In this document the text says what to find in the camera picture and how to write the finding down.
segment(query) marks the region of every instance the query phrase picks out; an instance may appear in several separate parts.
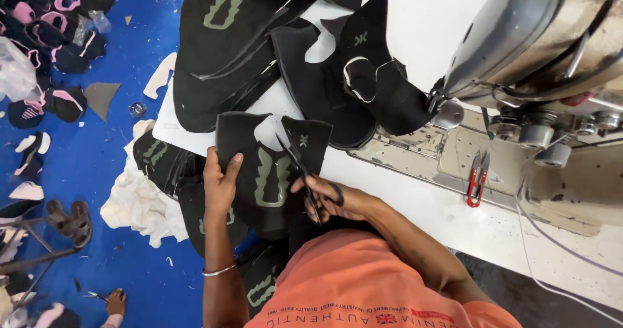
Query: black scissors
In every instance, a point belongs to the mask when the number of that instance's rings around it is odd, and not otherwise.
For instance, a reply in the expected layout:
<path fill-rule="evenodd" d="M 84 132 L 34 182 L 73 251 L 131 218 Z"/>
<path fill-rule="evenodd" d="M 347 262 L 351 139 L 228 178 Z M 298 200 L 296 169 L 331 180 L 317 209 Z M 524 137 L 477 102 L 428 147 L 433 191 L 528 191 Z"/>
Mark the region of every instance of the black scissors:
<path fill-rule="evenodd" d="M 290 134 L 288 133 L 287 134 L 288 141 L 290 142 L 290 148 L 288 149 L 285 147 L 284 141 L 282 141 L 281 138 L 279 138 L 277 134 L 275 135 L 276 135 L 276 139 L 279 141 L 279 144 L 281 145 L 281 148 L 284 149 L 284 151 L 288 154 L 288 156 L 292 160 L 292 166 L 294 167 L 294 170 L 299 174 L 299 176 L 303 180 L 303 184 L 305 185 L 305 190 L 307 190 L 307 197 L 310 199 L 313 212 L 316 216 L 316 220 L 318 221 L 318 222 L 315 222 L 316 226 L 322 226 L 322 220 L 320 220 L 320 212 L 318 210 L 318 207 L 316 206 L 316 198 L 314 198 L 312 189 L 307 185 L 307 181 L 305 180 L 307 176 L 311 176 L 312 174 L 309 173 L 309 170 L 307 170 L 307 167 L 305 167 L 305 164 L 303 164 L 303 157 L 301 156 L 301 152 L 299 151 L 297 142 L 295 142 L 290 136 Z"/>

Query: table surface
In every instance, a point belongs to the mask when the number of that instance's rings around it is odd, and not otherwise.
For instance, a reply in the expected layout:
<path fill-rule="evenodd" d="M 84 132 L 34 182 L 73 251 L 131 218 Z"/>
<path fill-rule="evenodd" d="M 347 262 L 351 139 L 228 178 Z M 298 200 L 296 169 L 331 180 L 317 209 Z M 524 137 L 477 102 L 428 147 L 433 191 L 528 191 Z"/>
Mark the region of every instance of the table surface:
<path fill-rule="evenodd" d="M 407 67 L 409 81 L 428 91 L 446 73 L 452 54 L 486 0 L 389 0 L 387 43 L 390 52 Z M 321 31 L 319 41 L 306 54 L 308 62 L 320 62 L 335 49 L 333 37 L 319 20 L 333 19 L 348 11 L 318 1 L 303 18 Z M 248 110 L 302 118 L 279 80 Z M 276 120 L 262 124 L 256 137 L 277 149 L 273 139 Z M 173 110 L 172 86 L 158 114 L 154 136 L 187 150 L 205 155 L 214 144 L 210 133 L 189 133 L 179 126 Z M 463 196 L 400 173 L 327 149 L 321 176 L 360 188 L 384 199 L 442 244 L 530 275 L 523 250 L 517 214 L 493 205 L 469 208 Z M 552 237 L 574 251 L 623 269 L 623 229 L 603 226 L 596 237 L 582 237 L 541 224 Z M 538 234 L 523 219 L 526 248 L 534 276 L 567 291 L 605 305 L 623 309 L 623 278 L 609 274 L 571 256 Z"/>

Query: orange t-shirt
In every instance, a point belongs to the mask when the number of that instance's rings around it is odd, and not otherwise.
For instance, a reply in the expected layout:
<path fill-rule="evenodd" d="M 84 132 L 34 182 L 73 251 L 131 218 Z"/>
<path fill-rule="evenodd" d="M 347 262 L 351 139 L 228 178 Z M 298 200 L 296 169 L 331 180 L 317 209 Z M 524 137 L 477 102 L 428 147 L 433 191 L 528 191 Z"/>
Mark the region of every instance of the orange t-shirt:
<path fill-rule="evenodd" d="M 340 229 L 303 245 L 276 280 L 276 291 L 245 328 L 521 328 L 503 308 L 461 305 L 424 286 L 387 243 Z"/>

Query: person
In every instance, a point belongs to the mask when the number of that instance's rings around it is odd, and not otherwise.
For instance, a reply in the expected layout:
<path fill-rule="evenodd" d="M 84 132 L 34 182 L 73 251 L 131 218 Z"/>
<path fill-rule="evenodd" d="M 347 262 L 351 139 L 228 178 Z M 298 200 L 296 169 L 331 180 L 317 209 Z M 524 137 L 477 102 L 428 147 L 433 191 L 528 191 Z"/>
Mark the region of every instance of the person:
<path fill-rule="evenodd" d="M 214 147 L 207 150 L 204 328 L 521 327 L 479 288 L 451 252 L 390 205 L 361 190 L 311 176 L 307 185 L 324 223 L 316 229 L 348 222 L 351 226 L 329 227 L 290 250 L 293 255 L 276 280 L 273 296 L 249 320 L 226 228 L 242 164 L 238 153 L 223 172 Z M 291 192 L 302 187 L 299 179 Z M 342 206 L 336 205 L 338 192 Z M 308 200 L 306 207 L 312 215 Z M 290 230 L 292 237 L 299 233 Z"/>
<path fill-rule="evenodd" d="M 108 319 L 102 328 L 119 328 L 125 316 L 125 296 L 121 288 L 115 289 L 108 295 L 108 304 L 106 305 Z"/>

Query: scissors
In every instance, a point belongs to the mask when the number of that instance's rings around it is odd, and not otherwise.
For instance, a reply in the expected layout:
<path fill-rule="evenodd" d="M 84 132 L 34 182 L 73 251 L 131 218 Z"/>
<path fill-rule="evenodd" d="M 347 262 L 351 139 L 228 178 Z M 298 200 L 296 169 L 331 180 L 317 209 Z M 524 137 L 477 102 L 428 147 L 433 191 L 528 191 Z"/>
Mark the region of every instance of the scissors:
<path fill-rule="evenodd" d="M 471 174 L 469 180 L 469 188 L 467 189 L 467 205 L 472 208 L 477 208 L 480 205 L 482 199 L 482 191 L 485 190 L 485 182 L 487 181 L 487 173 L 489 171 L 489 162 L 491 161 L 491 155 L 487 151 L 481 157 L 480 150 L 473 157 L 473 163 L 471 164 Z"/>
<path fill-rule="evenodd" d="M 98 293 L 92 292 L 92 291 L 89 291 L 88 293 L 89 293 L 89 295 L 82 295 L 82 297 L 83 298 L 91 298 L 91 299 L 100 299 L 100 300 L 104 300 L 106 303 L 108 303 L 108 296 L 107 295 L 104 296 L 104 295 L 101 295 L 101 294 L 98 294 Z"/>
<path fill-rule="evenodd" d="M 316 220 L 318 221 L 318 222 L 315 222 L 316 226 L 322 226 L 322 220 L 320 220 L 320 212 L 318 210 L 318 207 L 316 206 L 316 198 L 314 198 L 312 189 L 307 185 L 307 181 L 305 180 L 307 176 L 311 176 L 312 174 L 309 173 L 309 170 L 307 170 L 307 167 L 305 166 L 305 164 L 303 164 L 303 158 L 297 146 L 297 142 L 295 142 L 292 139 L 289 132 L 287 133 L 288 133 L 287 134 L 288 141 L 290 142 L 289 149 L 285 147 L 284 141 L 282 141 L 281 138 L 277 134 L 275 134 L 276 139 L 279 141 L 279 145 L 281 145 L 281 148 L 284 149 L 284 151 L 288 154 L 288 156 L 292 160 L 292 165 L 294 166 L 294 170 L 299 173 L 299 176 L 303 180 L 303 184 L 305 185 L 305 190 L 307 191 L 307 197 L 310 199 L 313 212 L 316 216 Z"/>

